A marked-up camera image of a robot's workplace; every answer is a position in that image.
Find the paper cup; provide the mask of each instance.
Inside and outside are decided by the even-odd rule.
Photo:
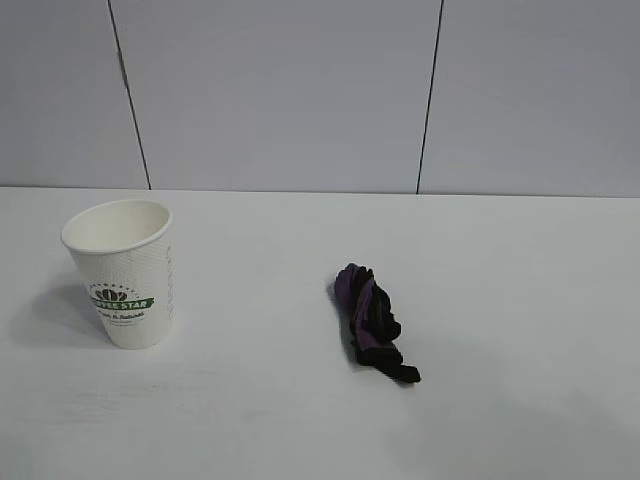
[[[145,348],[173,322],[169,209],[148,200],[90,208],[62,229],[98,315],[118,347]]]

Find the white tabletop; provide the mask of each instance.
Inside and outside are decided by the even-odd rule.
[[[175,214],[176,326],[97,325],[61,225]],[[0,189],[0,478],[636,479],[640,200]],[[350,363],[374,269],[422,383]]]

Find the purple glove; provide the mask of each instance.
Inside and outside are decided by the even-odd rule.
[[[391,302],[373,278],[373,272],[350,263],[334,285],[340,307],[351,317],[356,359],[406,383],[420,381],[416,367],[402,365],[402,354],[392,340],[400,335],[400,324],[391,313]]]

